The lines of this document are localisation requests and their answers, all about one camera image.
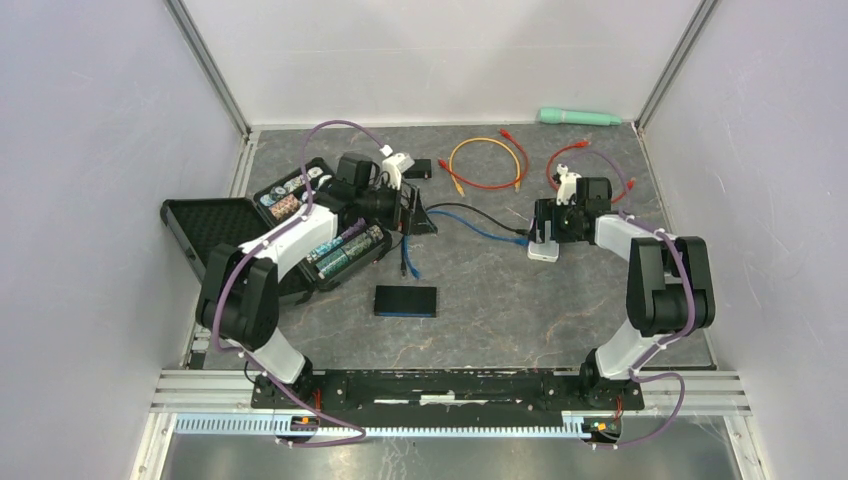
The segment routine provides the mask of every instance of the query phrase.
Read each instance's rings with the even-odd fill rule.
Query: gray floor
[[[662,420],[624,420],[625,439]],[[563,439],[374,438],[361,445],[289,450],[269,437],[176,435],[163,479],[401,480],[740,478],[721,418],[678,419],[656,439],[616,452],[592,452]]]
[[[396,151],[415,158],[445,157],[462,140],[500,138],[499,126],[381,128],[377,132]],[[618,160],[636,178],[632,211],[660,225],[663,214],[648,165],[630,126],[582,127],[515,125],[508,130],[527,149],[531,167],[519,193],[512,189],[466,188],[462,198],[449,175],[438,170],[431,180],[416,181],[425,205],[467,202],[501,219],[525,226],[538,198],[552,197],[544,178],[550,155],[560,147],[589,139],[592,147]],[[248,195],[296,167],[303,132],[262,132],[248,182]],[[323,156],[335,168],[344,151],[379,158],[374,144],[352,129],[316,135],[309,158]],[[598,157],[570,166],[581,175],[614,174]],[[504,183],[515,176],[512,158],[499,147],[474,144],[455,159],[456,171],[482,183]],[[617,179],[614,190],[620,191]],[[455,210],[475,225],[501,234],[470,212]],[[290,342],[322,368],[568,367],[577,366],[592,347],[605,342],[625,319],[627,264],[588,245],[563,245],[556,264],[531,261],[519,246],[478,236],[446,217],[433,217],[438,235],[415,237],[410,256],[420,281],[402,278],[399,251],[363,269],[338,289],[317,294],[281,315]],[[375,317],[374,287],[432,285],[439,289],[435,319]],[[701,333],[658,355],[654,365],[706,366],[710,356]],[[239,368],[234,356],[210,353],[205,368]]]

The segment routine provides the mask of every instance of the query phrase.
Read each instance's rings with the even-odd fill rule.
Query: white panel
[[[845,476],[846,19],[721,2],[647,132],[675,231],[709,244],[714,343],[777,478]]]
[[[197,280],[159,220],[239,144],[160,1],[4,2],[0,477],[129,476]]]
[[[254,125],[635,118],[697,0],[188,0]]]

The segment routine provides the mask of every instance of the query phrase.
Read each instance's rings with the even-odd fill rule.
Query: gray tabletop
[[[530,171],[520,191],[466,187],[465,197],[461,197],[450,176],[437,168],[436,160],[447,158],[459,142],[470,137],[502,139],[499,128],[396,127],[376,132],[395,151],[433,159],[434,178],[413,181],[420,187],[425,205],[464,202],[515,227],[529,224],[536,199],[554,195],[544,175],[550,155],[564,145],[588,139],[592,148],[615,158],[626,175],[636,179],[629,209],[650,223],[663,225],[657,191],[629,126],[507,126],[530,156]],[[296,167],[303,133],[261,133],[247,187],[249,196]],[[367,136],[348,128],[318,133],[309,145],[308,158],[324,157],[335,168],[345,151],[381,158]],[[560,161],[574,154],[568,152]],[[457,173],[481,183],[499,184],[515,178],[512,157],[493,144],[463,147],[454,162]],[[613,170],[597,156],[569,162],[569,167],[584,176],[609,176],[615,193],[621,191]],[[508,234],[472,212],[452,211],[484,230]],[[577,366],[625,320],[627,263],[614,254],[586,244],[569,244],[561,246],[556,263],[532,261],[525,248],[486,239],[451,218],[433,216],[432,220],[439,227],[437,235],[410,241],[410,260],[420,270],[420,280],[401,277],[397,249],[337,289],[317,293],[308,303],[282,311],[280,328],[315,368]],[[437,287],[438,317],[374,316],[378,284]],[[710,363],[700,332],[674,344],[652,362],[676,367]],[[241,366],[234,356],[210,352],[204,368]]]

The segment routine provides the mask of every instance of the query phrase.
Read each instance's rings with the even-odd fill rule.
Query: metal corner post
[[[712,16],[718,3],[719,0],[701,0],[698,4],[698,8],[695,9],[695,13],[692,15],[689,25],[687,25],[686,30],[683,31],[683,36],[680,37],[680,41],[677,42],[677,46],[674,48],[671,58],[669,58],[659,80],[657,80],[656,85],[654,85],[654,89],[648,96],[648,101],[645,102],[645,106],[642,107],[642,111],[636,119],[635,126],[637,131],[644,129],[648,122],[650,122],[651,117],[657,111],[660,101],[665,96],[674,81],[674,78],[677,76],[677,73],[680,71],[680,68],[689,56],[692,46],[701,35],[704,25],[706,25],[710,16]]]
[[[203,37],[200,36],[200,32],[197,30],[197,25],[191,19],[185,2],[183,0],[164,1],[171,15],[174,17],[174,21],[180,28],[183,37],[185,37],[186,43],[188,43],[189,48],[194,53],[197,63],[203,69],[203,73],[209,79],[212,88],[215,89],[215,94],[218,95],[218,98],[224,105],[224,109],[227,111],[227,115],[229,115],[236,130],[243,137],[247,138],[250,135],[250,124],[241,113],[241,109],[239,109],[232,92],[224,81],[224,76],[218,70],[218,66],[215,65],[215,60],[212,58],[212,54],[209,53],[206,43],[203,42]]]

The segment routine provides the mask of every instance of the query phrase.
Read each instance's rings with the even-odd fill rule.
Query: blue cable
[[[409,260],[409,243],[407,242],[408,238],[409,237],[406,235],[403,236],[400,248],[401,252],[403,253],[403,260],[404,262],[406,262],[406,266],[409,267],[409,272],[412,273],[412,276],[415,277],[416,280],[418,280],[421,278],[421,272],[419,272]]]
[[[493,235],[493,234],[491,234],[491,233],[489,233],[489,232],[485,232],[485,231],[483,231],[483,230],[480,230],[479,228],[477,228],[477,227],[475,227],[474,225],[472,225],[472,224],[471,224],[471,222],[469,222],[468,220],[466,220],[466,219],[464,219],[464,218],[460,217],[459,215],[457,215],[457,214],[455,214],[455,213],[446,212],[446,211],[444,211],[444,210],[428,210],[428,211],[427,211],[427,213],[428,213],[428,214],[435,213],[436,215],[444,215],[444,216],[446,216],[446,217],[451,217],[451,218],[453,218],[454,220],[456,220],[456,221],[458,221],[458,222],[460,222],[460,223],[464,224],[466,227],[470,228],[471,230],[474,230],[475,232],[479,233],[480,235],[483,235],[484,237],[486,237],[486,238],[490,238],[490,239],[492,239],[492,240],[498,240],[498,241],[500,241],[500,242],[509,242],[509,243],[514,243],[514,244],[519,245],[519,246],[522,246],[522,247],[526,247],[526,246],[529,244],[529,240],[527,240],[526,238],[509,238],[509,237],[501,237],[501,236],[499,236],[499,235]]]

